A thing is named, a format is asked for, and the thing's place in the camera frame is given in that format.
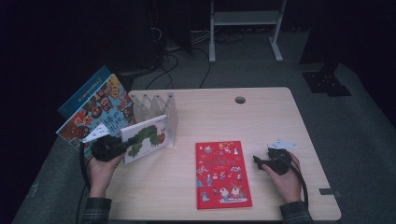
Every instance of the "book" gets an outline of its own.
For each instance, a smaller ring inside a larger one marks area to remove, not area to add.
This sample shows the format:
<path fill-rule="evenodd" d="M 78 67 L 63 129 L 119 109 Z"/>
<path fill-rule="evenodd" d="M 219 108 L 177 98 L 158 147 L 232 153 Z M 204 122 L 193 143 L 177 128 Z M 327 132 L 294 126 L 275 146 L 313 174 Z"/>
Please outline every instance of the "book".
<path fill-rule="evenodd" d="M 197 209 L 251 207 L 240 141 L 195 144 Z"/>
<path fill-rule="evenodd" d="M 120 137 L 120 129 L 136 124 L 134 102 L 106 66 L 98 70 L 58 112 L 67 121 L 56 133 L 78 150 L 84 138 L 99 125 L 105 125 L 111 136 Z M 91 156 L 93 142 L 84 143 L 86 158 Z"/>
<path fill-rule="evenodd" d="M 122 142 L 133 138 L 135 142 L 127 148 L 124 163 L 135 161 L 149 153 L 167 146 L 168 117 L 160 115 L 121 129 Z"/>

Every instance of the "dark shirt sleeve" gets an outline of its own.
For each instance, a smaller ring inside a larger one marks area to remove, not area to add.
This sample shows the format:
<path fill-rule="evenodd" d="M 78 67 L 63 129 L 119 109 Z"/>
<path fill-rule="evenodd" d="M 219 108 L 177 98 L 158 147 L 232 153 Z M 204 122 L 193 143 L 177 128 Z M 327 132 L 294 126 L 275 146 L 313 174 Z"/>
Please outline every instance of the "dark shirt sleeve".
<path fill-rule="evenodd" d="M 107 224 L 110 208 L 110 199 L 88 198 L 81 224 Z"/>
<path fill-rule="evenodd" d="M 304 202 L 286 203 L 279 207 L 285 224 L 313 224 Z"/>

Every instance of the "white shelf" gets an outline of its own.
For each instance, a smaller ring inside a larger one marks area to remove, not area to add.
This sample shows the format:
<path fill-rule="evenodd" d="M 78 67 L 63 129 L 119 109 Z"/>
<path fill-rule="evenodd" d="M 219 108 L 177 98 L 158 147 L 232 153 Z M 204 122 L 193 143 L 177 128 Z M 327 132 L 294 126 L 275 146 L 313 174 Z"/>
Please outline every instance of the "white shelf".
<path fill-rule="evenodd" d="M 215 12 L 214 25 L 276 24 L 279 11 Z"/>
<path fill-rule="evenodd" d="M 283 62 L 282 54 L 277 46 L 280 25 L 285 12 L 287 0 L 282 0 L 279 10 L 268 11 L 215 11 L 214 0 L 210 6 L 210 42 L 209 42 L 209 62 L 216 62 L 215 47 L 215 26 L 226 25 L 275 25 L 274 36 L 270 37 L 271 48 L 278 63 Z"/>

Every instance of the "wooden tabletop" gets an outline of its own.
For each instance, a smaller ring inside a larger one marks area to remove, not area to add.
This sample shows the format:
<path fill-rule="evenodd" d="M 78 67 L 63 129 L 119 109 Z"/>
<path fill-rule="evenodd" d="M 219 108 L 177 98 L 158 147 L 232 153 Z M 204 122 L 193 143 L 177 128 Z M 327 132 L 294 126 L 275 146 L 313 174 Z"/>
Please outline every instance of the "wooden tabletop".
<path fill-rule="evenodd" d="M 287 88 L 238 88 L 132 91 L 130 94 L 175 95 L 178 126 L 174 147 L 164 147 L 114 173 L 107 198 L 110 219 L 120 220 L 281 220 L 281 199 L 253 155 L 268 159 L 267 144 L 282 139 L 300 160 L 314 220 L 337 220 L 341 212 L 326 175 Z M 235 99 L 245 99 L 238 104 Z M 196 208 L 195 143 L 241 141 L 253 206 Z"/>

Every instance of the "shelf leg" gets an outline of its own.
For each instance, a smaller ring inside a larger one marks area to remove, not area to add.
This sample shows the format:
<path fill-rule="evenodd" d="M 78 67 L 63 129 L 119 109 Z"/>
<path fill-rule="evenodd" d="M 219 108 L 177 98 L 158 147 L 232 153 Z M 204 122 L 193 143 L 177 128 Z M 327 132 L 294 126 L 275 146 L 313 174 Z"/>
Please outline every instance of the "shelf leg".
<path fill-rule="evenodd" d="M 210 41 L 209 41 L 209 62 L 216 62 L 215 52 L 215 6 L 214 0 L 210 3 Z"/>
<path fill-rule="evenodd" d="M 277 15 L 276 26 L 275 26 L 275 33 L 273 37 L 270 37 L 270 44 L 273 49 L 273 52 L 276 57 L 276 61 L 278 63 L 283 63 L 283 57 L 280 53 L 279 47 L 277 46 L 277 38 L 279 36 L 280 25 L 282 24 L 283 15 L 285 14 L 285 7 L 286 7 L 287 0 L 283 0 L 282 6 L 280 7 L 279 14 Z"/>

